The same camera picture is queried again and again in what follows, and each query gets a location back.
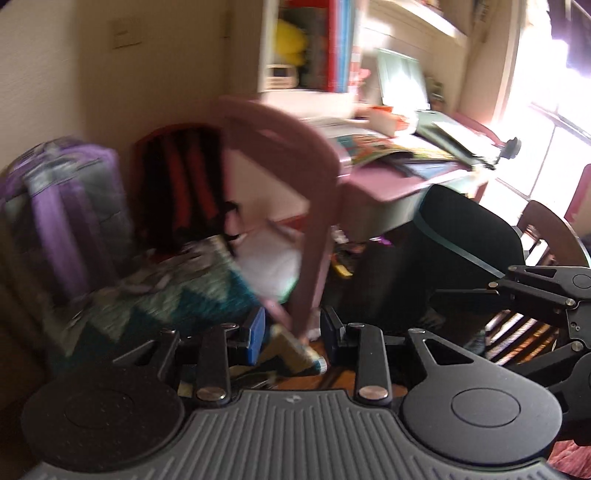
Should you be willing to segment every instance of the pink chair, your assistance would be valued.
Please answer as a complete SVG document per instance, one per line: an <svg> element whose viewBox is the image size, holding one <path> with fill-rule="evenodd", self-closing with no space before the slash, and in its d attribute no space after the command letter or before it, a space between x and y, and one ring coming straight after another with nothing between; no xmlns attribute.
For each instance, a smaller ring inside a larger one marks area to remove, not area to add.
<svg viewBox="0 0 591 480"><path fill-rule="evenodd" d="M338 185L350 172L350 159L297 118L260 103L223 96L215 112L226 148L240 151L310 202L289 314L277 302L262 299L275 320L305 338L318 327L311 313L322 296L332 251L330 227L337 222Z"/></svg>

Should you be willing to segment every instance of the window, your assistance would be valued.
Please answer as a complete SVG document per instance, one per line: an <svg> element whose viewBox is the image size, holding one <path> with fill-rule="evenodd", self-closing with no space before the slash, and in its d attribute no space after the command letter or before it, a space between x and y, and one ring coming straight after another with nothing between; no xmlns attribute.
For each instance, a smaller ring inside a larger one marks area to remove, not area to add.
<svg viewBox="0 0 591 480"><path fill-rule="evenodd" d="M530 199L564 216L591 163L591 79L566 67L567 45L551 39L544 3L528 1L511 94L494 126L501 138L518 137L522 148L501 162L481 201L512 224Z"/></svg>

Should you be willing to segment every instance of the wooden floor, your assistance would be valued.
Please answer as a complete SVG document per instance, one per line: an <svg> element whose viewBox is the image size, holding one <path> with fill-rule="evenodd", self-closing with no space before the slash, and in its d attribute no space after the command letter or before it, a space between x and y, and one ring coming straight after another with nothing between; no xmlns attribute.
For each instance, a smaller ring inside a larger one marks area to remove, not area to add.
<svg viewBox="0 0 591 480"><path fill-rule="evenodd" d="M322 342L312 342L310 346L316 350L320 355L326 358L326 353L324 351L324 347ZM277 387L278 390L317 390L317 389L325 389L326 387L323 385L323 382L326 383L328 381L328 376L336 376L334 382L330 382L331 386L328 388L335 390L335 389L344 389L346 390L349 395L353 396L353 388L355 386L355 372L351 370L338 370L336 371L334 368L329 368L329 371L326 372L324 375L316 375L314 377L292 377L282 381L279 386ZM394 393L395 397L402 397L406 395L407 389L402 387L401 385L392 384L392 392Z"/></svg>

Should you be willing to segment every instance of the wall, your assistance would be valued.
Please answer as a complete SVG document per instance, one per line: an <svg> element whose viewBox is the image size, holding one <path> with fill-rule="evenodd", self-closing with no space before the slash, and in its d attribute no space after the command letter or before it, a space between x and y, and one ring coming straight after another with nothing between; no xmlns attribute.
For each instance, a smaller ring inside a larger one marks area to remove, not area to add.
<svg viewBox="0 0 591 480"><path fill-rule="evenodd" d="M223 2L12 0L0 11L0 167L77 135L116 148L162 125L207 120L222 93ZM139 17L143 42L111 49L109 22Z"/></svg>
<svg viewBox="0 0 591 480"><path fill-rule="evenodd" d="M458 110L490 125L502 115L511 85L521 0L498 0L486 41L469 63Z"/></svg>
<svg viewBox="0 0 591 480"><path fill-rule="evenodd" d="M363 37L364 54L380 47L417 59L426 75L442 82L446 112L456 110L467 56L463 42L448 37L405 9L381 0L369 3Z"/></svg>

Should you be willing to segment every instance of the patterned fabric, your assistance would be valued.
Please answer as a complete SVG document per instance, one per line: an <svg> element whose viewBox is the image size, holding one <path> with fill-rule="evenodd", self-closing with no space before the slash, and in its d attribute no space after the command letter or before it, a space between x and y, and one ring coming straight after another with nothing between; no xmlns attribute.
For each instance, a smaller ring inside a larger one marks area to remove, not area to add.
<svg viewBox="0 0 591 480"><path fill-rule="evenodd" d="M147 293L138 294L142 288ZM123 353L165 327L188 336L240 322L257 305L224 241L211 237L186 255L142 269L118 288L99 290L82 307L46 315L45 331L58 346L50 366L58 374Z"/></svg>

